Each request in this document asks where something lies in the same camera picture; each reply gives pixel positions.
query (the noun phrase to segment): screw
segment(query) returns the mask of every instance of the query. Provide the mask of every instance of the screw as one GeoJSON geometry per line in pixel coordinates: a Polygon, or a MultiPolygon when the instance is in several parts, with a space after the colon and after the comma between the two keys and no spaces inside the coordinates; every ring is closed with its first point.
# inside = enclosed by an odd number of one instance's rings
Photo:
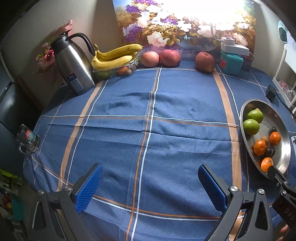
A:
{"type": "Polygon", "coordinates": [[[65,191],[71,191],[72,187],[70,185],[67,185],[67,186],[64,187],[64,190],[65,191]]]}
{"type": "Polygon", "coordinates": [[[42,194],[44,194],[45,193],[45,191],[43,190],[43,189],[40,189],[39,191],[38,191],[38,194],[39,195],[42,195],[42,194]]]}
{"type": "Polygon", "coordinates": [[[259,192],[261,195],[263,195],[263,194],[265,193],[265,191],[264,191],[262,188],[258,189],[258,192],[259,192]]]}
{"type": "Polygon", "coordinates": [[[237,186],[231,186],[230,190],[233,191],[233,192],[237,192],[238,188],[237,188],[237,186]]]}

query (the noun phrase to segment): oval metal tray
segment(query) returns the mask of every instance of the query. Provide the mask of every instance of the oval metal tray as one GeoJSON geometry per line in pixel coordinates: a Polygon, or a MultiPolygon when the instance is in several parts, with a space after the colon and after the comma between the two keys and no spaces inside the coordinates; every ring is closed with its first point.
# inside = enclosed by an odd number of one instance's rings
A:
{"type": "Polygon", "coordinates": [[[291,144],[288,131],[278,115],[278,113],[267,103],[258,100],[258,99],[250,99],[246,101],[240,111],[240,127],[242,131],[242,136],[244,139],[244,143],[248,150],[249,155],[251,156],[252,161],[254,162],[257,169],[261,172],[263,176],[268,178],[267,174],[262,171],[260,168],[261,161],[263,157],[257,156],[253,152],[254,143],[259,140],[262,136],[270,136],[270,129],[275,126],[281,135],[281,142],[278,146],[275,146],[276,153],[272,157],[274,162],[274,166],[276,166],[279,171],[284,174],[289,166],[290,157],[291,157],[291,144]],[[247,119],[247,115],[251,110],[259,108],[263,113],[264,119],[259,124],[260,129],[256,135],[250,136],[244,133],[243,122],[247,119]]]}

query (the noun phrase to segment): beige wall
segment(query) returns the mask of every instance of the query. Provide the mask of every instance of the beige wall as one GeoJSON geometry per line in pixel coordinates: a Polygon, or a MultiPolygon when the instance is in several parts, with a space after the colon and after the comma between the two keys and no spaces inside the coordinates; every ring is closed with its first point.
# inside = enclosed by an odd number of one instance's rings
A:
{"type": "MultiPolygon", "coordinates": [[[[283,51],[277,30],[279,19],[257,1],[253,67],[273,77],[283,51]]],[[[73,19],[73,32],[85,33],[102,51],[121,45],[112,0],[41,0],[37,3],[11,30],[1,52],[12,77],[20,75],[44,106],[59,86],[59,82],[54,81],[59,74],[54,68],[33,74],[37,68],[35,57],[42,53],[41,45],[48,40],[50,33],[69,19],[73,19]]],[[[81,39],[74,40],[88,53],[81,39]]],[[[294,79],[287,66],[283,66],[280,77],[294,79]]]]}

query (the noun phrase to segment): logo on glass mug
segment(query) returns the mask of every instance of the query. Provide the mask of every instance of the logo on glass mug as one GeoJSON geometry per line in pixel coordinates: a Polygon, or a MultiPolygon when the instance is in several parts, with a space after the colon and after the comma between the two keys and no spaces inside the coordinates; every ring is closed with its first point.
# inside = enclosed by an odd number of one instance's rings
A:
{"type": "Polygon", "coordinates": [[[33,138],[34,138],[34,134],[33,134],[33,132],[30,131],[30,130],[27,130],[27,131],[26,131],[26,138],[27,138],[29,141],[33,140],[33,138]]]}

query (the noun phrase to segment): blue tablecloth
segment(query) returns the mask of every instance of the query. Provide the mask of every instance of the blue tablecloth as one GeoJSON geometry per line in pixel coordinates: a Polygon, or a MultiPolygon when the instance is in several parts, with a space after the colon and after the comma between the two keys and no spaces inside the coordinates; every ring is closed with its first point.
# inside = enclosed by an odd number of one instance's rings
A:
{"type": "MultiPolygon", "coordinates": [[[[271,204],[276,189],[246,152],[239,112],[249,99],[268,103],[272,81],[254,68],[238,77],[216,70],[182,61],[102,81],[81,96],[61,87],[36,125],[41,145],[25,160],[25,177],[50,192],[103,164],[104,179],[81,213],[98,240],[204,240],[221,213],[198,180],[203,163],[243,191],[263,188],[271,204]]],[[[271,106],[293,136],[287,109],[278,100],[271,106]]]]}

